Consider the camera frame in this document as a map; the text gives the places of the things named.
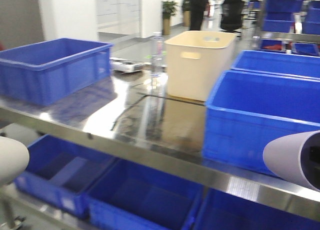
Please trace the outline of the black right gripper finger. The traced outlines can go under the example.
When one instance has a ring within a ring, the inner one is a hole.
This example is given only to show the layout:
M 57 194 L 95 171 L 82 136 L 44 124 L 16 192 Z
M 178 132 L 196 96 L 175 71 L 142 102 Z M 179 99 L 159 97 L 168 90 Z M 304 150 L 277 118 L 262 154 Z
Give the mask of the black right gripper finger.
M 320 147 L 311 146 L 309 148 L 309 159 L 311 161 L 320 161 Z

